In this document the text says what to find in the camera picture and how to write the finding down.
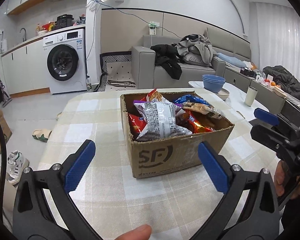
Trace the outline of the person's right hand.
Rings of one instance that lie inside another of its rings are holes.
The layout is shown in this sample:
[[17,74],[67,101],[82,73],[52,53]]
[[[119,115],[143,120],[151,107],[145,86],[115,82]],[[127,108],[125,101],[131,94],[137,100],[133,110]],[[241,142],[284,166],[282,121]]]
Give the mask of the person's right hand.
[[[281,160],[278,162],[275,175],[274,175],[274,185],[275,185],[275,191],[278,197],[282,196],[284,194],[284,185],[283,182],[285,180],[285,172],[283,170],[283,164],[284,162]],[[294,190],[291,199],[298,198],[300,196],[300,183]]]

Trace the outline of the person's left hand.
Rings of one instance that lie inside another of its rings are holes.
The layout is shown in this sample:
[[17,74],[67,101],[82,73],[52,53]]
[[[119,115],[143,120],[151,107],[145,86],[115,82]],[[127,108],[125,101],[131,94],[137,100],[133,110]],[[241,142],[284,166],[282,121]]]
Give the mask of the person's left hand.
[[142,225],[136,229],[126,232],[115,240],[149,240],[152,234],[152,228],[150,225]]

